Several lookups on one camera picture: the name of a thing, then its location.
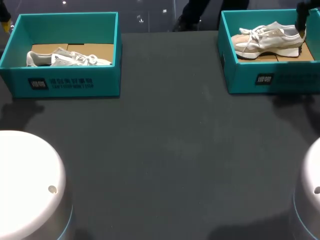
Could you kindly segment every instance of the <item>sneaker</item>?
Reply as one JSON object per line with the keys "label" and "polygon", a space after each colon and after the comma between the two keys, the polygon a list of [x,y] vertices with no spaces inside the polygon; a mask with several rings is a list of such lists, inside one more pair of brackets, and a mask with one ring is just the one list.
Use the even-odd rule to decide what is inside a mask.
{"label": "sneaker", "polygon": [[91,54],[89,56],[80,54],[75,51],[67,51],[63,48],[57,48],[52,54],[38,54],[34,51],[29,51],[26,55],[27,67],[40,66],[92,66],[92,65],[111,65],[112,63],[97,58]]}
{"label": "sneaker", "polygon": [[244,59],[256,59],[263,53],[273,53],[284,57],[298,57],[305,41],[295,25],[281,25],[276,21],[261,25],[253,30],[239,29],[241,34],[231,38],[235,53]]}
{"label": "sneaker", "polygon": [[172,32],[189,32],[198,31],[198,24],[190,24],[182,19],[182,16],[178,18],[175,25],[173,26]]}

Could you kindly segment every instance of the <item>black shoe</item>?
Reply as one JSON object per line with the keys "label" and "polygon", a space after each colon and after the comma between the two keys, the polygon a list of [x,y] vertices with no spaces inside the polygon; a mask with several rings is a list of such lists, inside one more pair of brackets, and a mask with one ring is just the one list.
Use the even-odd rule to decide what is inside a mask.
{"label": "black shoe", "polygon": [[187,31],[198,31],[198,24],[190,24],[182,19],[182,16],[176,21],[172,32],[187,32]]}

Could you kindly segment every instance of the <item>beige sneaker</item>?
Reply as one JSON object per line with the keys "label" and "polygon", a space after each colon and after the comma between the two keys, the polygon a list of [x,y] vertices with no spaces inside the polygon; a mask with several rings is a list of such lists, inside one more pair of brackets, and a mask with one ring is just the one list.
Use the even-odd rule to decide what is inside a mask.
{"label": "beige sneaker", "polygon": [[241,34],[234,35],[231,40],[235,53],[245,59],[256,59],[263,53],[298,57],[306,36],[301,38],[294,25],[281,25],[276,21],[253,30],[239,30]]}

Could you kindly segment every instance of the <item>teal box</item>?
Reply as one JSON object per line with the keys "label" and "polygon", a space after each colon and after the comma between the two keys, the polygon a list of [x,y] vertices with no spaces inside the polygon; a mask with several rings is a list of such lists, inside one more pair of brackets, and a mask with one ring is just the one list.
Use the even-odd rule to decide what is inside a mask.
{"label": "teal box", "polygon": [[[113,61],[26,67],[33,44],[113,44]],[[0,75],[14,98],[117,97],[121,58],[117,12],[21,14],[0,60]]]}
{"label": "teal box", "polygon": [[223,11],[218,33],[218,51],[228,92],[251,93],[320,93],[320,14],[310,11],[306,24],[306,44],[314,61],[239,62],[231,36],[239,28],[254,29],[275,21],[293,25],[295,9]]}

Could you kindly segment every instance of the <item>dark gray table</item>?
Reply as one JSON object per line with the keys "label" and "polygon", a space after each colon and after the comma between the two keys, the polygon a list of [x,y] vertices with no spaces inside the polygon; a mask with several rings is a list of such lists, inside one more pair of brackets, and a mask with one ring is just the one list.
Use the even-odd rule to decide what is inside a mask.
{"label": "dark gray table", "polygon": [[214,31],[122,41],[120,98],[12,101],[0,83],[0,128],[61,155],[78,239],[290,239],[320,98],[229,95]]}

